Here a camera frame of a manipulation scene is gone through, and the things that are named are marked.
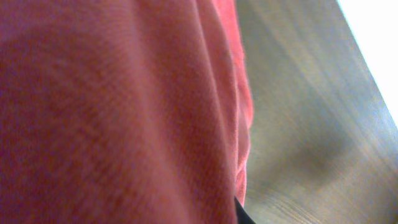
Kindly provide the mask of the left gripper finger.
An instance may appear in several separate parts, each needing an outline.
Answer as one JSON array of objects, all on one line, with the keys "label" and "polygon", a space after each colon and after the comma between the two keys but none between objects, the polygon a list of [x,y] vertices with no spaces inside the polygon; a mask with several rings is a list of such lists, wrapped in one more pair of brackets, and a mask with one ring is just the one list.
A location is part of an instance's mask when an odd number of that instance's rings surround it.
[{"label": "left gripper finger", "polygon": [[238,224],[256,224],[253,219],[245,212],[244,208],[236,197],[234,198],[234,204],[236,207]]}]

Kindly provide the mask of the red soccer t-shirt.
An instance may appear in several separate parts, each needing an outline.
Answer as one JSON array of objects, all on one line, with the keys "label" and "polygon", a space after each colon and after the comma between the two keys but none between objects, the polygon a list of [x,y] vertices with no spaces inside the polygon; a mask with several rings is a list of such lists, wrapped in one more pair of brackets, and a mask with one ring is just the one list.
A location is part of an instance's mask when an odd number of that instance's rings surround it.
[{"label": "red soccer t-shirt", "polygon": [[234,1],[1,2],[2,223],[238,223]]}]

